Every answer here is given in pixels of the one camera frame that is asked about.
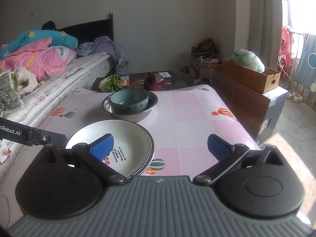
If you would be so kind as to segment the large steel bowl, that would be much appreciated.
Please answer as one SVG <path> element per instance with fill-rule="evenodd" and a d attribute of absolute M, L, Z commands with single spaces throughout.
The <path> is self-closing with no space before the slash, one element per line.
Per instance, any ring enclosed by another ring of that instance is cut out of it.
<path fill-rule="evenodd" d="M 113 119 L 140 122 L 150 115 L 158 101 L 158 97 L 151 91 L 124 89 L 108 95 L 101 107 Z"/>

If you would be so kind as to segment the teal ceramic bowl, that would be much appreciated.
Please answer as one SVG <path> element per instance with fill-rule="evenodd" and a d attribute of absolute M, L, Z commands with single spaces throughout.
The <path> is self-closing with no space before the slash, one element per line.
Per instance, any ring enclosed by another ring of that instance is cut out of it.
<path fill-rule="evenodd" d="M 110 104 L 115 113 L 130 114 L 143 111 L 149 101 L 149 94 L 141 89 L 124 89 L 114 93 Z"/>

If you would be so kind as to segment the green leaf cushion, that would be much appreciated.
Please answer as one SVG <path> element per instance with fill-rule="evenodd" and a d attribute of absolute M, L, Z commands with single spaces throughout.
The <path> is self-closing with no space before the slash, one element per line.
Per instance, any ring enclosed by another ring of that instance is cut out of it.
<path fill-rule="evenodd" d="M 21 108 L 23 105 L 17 92 L 14 90 L 11 81 L 11 72 L 6 71 L 1 74 L 1 117 L 11 113 L 17 108 Z"/>

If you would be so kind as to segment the white plate red text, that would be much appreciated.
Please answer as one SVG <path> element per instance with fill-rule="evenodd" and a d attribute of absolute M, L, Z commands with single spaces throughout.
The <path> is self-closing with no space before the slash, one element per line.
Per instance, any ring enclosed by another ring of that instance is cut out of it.
<path fill-rule="evenodd" d="M 75 144 L 90 144 L 109 133 L 114 137 L 114 147 L 103 163 L 125 176 L 128 166 L 126 155 L 129 155 L 130 139 L 138 128 L 138 124 L 124 120 L 103 120 L 94 122 L 77 131 L 69 139 L 66 148 L 71 149 Z"/>

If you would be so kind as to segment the large brown carton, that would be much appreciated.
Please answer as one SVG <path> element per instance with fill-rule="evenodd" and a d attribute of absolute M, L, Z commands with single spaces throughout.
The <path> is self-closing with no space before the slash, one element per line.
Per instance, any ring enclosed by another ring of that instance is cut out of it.
<path fill-rule="evenodd" d="M 287 90 L 277 88 L 261 94 L 217 72 L 212 87 L 257 144 L 268 139 L 280 118 Z"/>

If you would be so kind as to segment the pink balloon tablecloth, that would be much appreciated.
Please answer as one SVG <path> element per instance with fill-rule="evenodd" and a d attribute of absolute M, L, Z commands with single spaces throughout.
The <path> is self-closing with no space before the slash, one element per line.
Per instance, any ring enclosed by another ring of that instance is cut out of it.
<path fill-rule="evenodd" d="M 140 125 L 154 140 L 154 155 L 140 177 L 75 219 L 23 216 L 14 190 L 38 147 L 24 148 L 1 189 L 1 223 L 14 236 L 173 236 L 226 221 L 211 193 L 190 180 L 216 163 L 207 138 L 216 134 L 229 143 L 258 145 L 232 115 L 216 91 L 202 85 L 157 92 L 158 102 Z"/>

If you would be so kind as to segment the lower white plate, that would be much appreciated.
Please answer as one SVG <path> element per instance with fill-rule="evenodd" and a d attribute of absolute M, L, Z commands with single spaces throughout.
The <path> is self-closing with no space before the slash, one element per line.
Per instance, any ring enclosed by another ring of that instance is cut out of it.
<path fill-rule="evenodd" d="M 138 125 L 137 130 L 129 141 L 131 148 L 126 155 L 128 166 L 125 176 L 139 176 L 149 167 L 154 157 L 154 140 L 148 130 Z"/>

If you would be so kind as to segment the green bok choy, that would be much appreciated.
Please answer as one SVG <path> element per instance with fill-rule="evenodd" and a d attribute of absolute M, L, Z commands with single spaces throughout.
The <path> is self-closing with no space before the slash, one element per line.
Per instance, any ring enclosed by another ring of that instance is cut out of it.
<path fill-rule="evenodd" d="M 113 74 L 99 83 L 99 88 L 104 93 L 115 93 L 121 91 L 123 88 L 121 86 L 121 77 L 117 74 Z"/>

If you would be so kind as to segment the pink quilt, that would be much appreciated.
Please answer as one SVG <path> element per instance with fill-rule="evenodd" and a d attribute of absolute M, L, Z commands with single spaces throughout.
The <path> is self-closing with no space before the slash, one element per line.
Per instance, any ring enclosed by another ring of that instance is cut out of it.
<path fill-rule="evenodd" d="M 51 43 L 52 38 L 46 37 L 24 45 L 1 60 L 1 69 L 14 71 L 17 67 L 24 67 L 35 74 L 38 82 L 62 74 L 75 59 L 76 52 Z"/>

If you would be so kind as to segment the brown cardboard tray box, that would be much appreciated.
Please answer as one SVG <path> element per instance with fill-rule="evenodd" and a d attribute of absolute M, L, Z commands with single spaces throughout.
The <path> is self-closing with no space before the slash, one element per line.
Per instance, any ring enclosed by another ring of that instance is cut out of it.
<path fill-rule="evenodd" d="M 263 73 L 234 63 L 231 60 L 223 62 L 223 74 L 257 92 L 264 94 L 278 87 L 281 73 L 265 68 Z"/>

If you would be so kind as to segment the white shoes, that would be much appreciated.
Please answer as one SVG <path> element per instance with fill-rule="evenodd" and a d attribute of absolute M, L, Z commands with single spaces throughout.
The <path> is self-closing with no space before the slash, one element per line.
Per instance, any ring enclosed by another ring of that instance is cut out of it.
<path fill-rule="evenodd" d="M 303 102 L 303 97 L 298 92 L 292 90 L 287 93 L 287 99 L 292 100 L 295 103 Z"/>

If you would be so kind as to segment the red cabbage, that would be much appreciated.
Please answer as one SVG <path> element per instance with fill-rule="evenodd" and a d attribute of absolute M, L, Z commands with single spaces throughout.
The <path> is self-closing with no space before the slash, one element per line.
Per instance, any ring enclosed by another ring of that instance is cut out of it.
<path fill-rule="evenodd" d="M 147 78 L 144 80 L 144 89 L 148 91 L 163 90 L 165 79 L 157 73 L 149 72 Z"/>

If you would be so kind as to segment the white plastic bag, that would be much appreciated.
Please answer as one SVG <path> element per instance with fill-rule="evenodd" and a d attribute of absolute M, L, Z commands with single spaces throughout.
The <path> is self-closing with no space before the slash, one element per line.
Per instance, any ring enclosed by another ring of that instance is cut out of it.
<path fill-rule="evenodd" d="M 255 70 L 259 73 L 263 73 L 265 70 L 265 66 L 261 59 L 255 53 L 246 49 L 234 51 L 231 59 L 234 63 Z"/>

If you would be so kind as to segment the teal blanket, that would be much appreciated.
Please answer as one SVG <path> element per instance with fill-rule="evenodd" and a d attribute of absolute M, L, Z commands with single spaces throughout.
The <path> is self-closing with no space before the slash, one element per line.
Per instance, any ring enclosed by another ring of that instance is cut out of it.
<path fill-rule="evenodd" d="M 78 46 L 76 37 L 70 36 L 65 32 L 52 30 L 31 30 L 23 32 L 18 38 L 13 40 L 7 46 L 1 49 L 1 59 L 6 55 L 15 53 L 21 47 L 41 40 L 43 38 L 51 38 L 50 45 L 60 45 L 74 50 Z"/>

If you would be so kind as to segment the blue hanging towel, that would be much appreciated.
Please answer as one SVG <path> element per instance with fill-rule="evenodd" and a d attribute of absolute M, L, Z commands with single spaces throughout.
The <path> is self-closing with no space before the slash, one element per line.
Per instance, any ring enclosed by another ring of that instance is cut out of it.
<path fill-rule="evenodd" d="M 315 35 L 310 34 L 303 45 L 294 81 L 315 92 Z"/>

